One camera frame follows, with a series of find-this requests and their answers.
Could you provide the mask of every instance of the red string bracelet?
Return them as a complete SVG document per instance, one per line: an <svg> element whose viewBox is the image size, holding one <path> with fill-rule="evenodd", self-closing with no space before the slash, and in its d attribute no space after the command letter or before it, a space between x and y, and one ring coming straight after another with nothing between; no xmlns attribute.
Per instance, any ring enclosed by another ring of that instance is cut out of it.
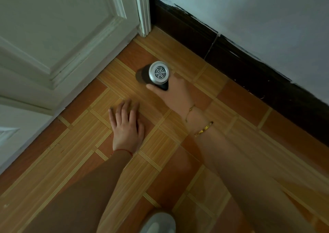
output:
<svg viewBox="0 0 329 233"><path fill-rule="evenodd" d="M133 156L133 153L130 152L130 151L128 151L128 150L126 150L126 149L117 149L117 150L115 150L115 151L126 151L126 152L129 152L129 154L130 154L131 156Z"/></svg>

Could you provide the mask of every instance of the tile floor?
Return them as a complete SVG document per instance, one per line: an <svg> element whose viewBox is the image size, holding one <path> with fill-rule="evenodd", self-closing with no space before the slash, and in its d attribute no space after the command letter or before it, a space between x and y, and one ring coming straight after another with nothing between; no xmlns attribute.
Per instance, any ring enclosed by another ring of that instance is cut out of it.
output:
<svg viewBox="0 0 329 233"><path fill-rule="evenodd" d="M136 82L136 70L156 60L188 81L195 104L255 161L256 150L270 151L279 143L328 171L326 146L154 27L146 38L137 36L0 176L1 232L21 231L55 196L111 156L107 109L128 97L141 103L146 137L120 177L99 232L137 232L147 213L159 207L174 213L177 232L253 231L221 179L204 165L178 115ZM285 177L259 157L263 162L260 167L274 178ZM303 201L309 197L305 189L288 177L279 183L318 232L329 231L326 194L312 207L312 199Z"/></svg>

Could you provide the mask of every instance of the air outlet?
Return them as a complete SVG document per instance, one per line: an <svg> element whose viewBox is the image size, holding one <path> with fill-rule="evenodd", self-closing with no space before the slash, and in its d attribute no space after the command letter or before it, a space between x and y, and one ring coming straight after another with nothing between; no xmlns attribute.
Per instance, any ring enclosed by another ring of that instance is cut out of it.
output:
<svg viewBox="0 0 329 233"><path fill-rule="evenodd" d="M155 76L159 79L163 79L166 76L166 70L164 67L159 66L155 69Z"/></svg>

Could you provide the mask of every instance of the white wall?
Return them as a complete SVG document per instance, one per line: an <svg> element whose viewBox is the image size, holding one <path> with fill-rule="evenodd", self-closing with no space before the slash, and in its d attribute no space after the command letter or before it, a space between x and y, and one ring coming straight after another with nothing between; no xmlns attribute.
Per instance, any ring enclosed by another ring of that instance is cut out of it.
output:
<svg viewBox="0 0 329 233"><path fill-rule="evenodd" d="M329 104L329 0L170 0Z"/></svg>

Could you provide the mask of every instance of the skin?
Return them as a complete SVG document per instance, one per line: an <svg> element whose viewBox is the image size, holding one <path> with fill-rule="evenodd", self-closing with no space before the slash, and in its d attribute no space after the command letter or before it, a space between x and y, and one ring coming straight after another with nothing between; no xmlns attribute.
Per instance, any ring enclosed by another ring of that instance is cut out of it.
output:
<svg viewBox="0 0 329 233"><path fill-rule="evenodd" d="M177 112L194 135L209 124L194 104L183 79L169 78L169 89L148 89ZM109 112L114 132L113 155L108 161L57 196L27 226L25 232L96 232L120 174L144 138L144 126L136 128L135 104L128 117L130 101L120 104L115 117ZM214 126L195 138L205 165L219 175L255 232L315 232L277 184L258 169Z"/></svg>

